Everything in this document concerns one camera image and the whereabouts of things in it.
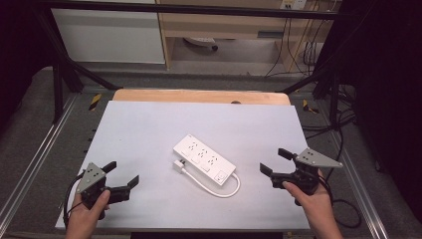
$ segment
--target hand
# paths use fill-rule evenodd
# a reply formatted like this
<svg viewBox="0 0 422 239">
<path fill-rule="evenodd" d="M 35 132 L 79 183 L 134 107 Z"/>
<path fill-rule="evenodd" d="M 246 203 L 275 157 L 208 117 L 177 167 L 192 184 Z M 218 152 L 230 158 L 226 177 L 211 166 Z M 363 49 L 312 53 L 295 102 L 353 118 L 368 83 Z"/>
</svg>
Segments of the hand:
<svg viewBox="0 0 422 239">
<path fill-rule="evenodd" d="M 85 239 L 91 238 L 94 230 L 97 227 L 100 214 L 107 208 L 109 199 L 109 191 L 104 191 L 93 208 L 89 210 L 82 204 L 82 196 L 80 193 L 75 193 L 75 199 L 72 207 L 76 206 L 72 212 L 69 220 L 68 229 L 66 232 L 66 239 Z"/>
<path fill-rule="evenodd" d="M 328 192 L 318 185 L 314 195 L 306 195 L 296 185 L 283 182 L 283 186 L 301 204 L 316 238 L 342 238 L 332 212 Z"/>
</svg>

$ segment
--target white tabletop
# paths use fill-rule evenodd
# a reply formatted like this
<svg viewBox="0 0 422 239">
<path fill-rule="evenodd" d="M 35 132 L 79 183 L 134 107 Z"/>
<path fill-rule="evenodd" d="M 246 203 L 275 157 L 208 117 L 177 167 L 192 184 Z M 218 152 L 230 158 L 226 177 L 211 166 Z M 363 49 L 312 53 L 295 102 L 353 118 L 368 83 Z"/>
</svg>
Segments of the white tabletop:
<svg viewBox="0 0 422 239">
<path fill-rule="evenodd" d="M 233 197 L 212 196 L 172 168 L 179 158 L 173 146 L 189 133 L 236 165 L 242 186 Z M 309 229 L 294 198 L 286 190 L 273 188 L 270 178 L 260 172 L 260 162 L 275 172 L 295 170 L 292 161 L 278 156 L 279 147 L 296 153 L 307 147 L 294 107 L 109 102 L 81 171 L 89 162 L 103 167 L 116 161 L 117 168 L 107 175 L 110 187 L 126 185 L 139 175 L 130 200 L 111 205 L 100 228 Z M 233 177 L 220 187 L 193 167 L 186 169 L 218 193 L 230 193 L 236 187 Z M 56 227 L 64 228 L 62 215 Z"/>
</svg>

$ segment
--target white power strip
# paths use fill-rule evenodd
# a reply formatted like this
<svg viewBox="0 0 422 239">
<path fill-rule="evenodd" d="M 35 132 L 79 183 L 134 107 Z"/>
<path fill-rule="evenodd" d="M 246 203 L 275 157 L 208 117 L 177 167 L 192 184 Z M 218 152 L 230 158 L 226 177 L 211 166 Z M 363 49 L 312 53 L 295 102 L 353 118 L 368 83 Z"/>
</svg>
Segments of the white power strip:
<svg viewBox="0 0 422 239">
<path fill-rule="evenodd" d="M 185 136 L 173 149 L 220 186 L 236 169 L 235 165 L 191 134 Z"/>
</svg>

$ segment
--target white cabinet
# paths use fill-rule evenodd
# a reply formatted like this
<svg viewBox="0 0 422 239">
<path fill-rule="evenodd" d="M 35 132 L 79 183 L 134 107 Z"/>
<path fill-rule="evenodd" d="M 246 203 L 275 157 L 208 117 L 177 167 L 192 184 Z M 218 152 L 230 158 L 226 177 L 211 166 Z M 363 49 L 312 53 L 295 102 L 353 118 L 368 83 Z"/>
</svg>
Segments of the white cabinet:
<svg viewBox="0 0 422 239">
<path fill-rule="evenodd" d="M 66 49 L 77 62 L 165 64 L 156 13 L 52 11 Z"/>
</svg>

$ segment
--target power strip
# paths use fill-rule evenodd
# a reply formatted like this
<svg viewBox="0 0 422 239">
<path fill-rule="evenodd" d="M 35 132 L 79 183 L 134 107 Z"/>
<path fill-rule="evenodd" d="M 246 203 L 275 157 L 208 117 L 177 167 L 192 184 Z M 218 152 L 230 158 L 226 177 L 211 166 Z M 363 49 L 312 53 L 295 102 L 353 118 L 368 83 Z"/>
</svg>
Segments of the power strip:
<svg viewBox="0 0 422 239">
<path fill-rule="evenodd" d="M 191 134 L 185 136 L 173 149 L 220 186 L 236 169 L 235 165 Z"/>
<path fill-rule="evenodd" d="M 303 10 L 307 4 L 307 0 L 283 0 L 280 9 L 286 10 Z"/>
</svg>

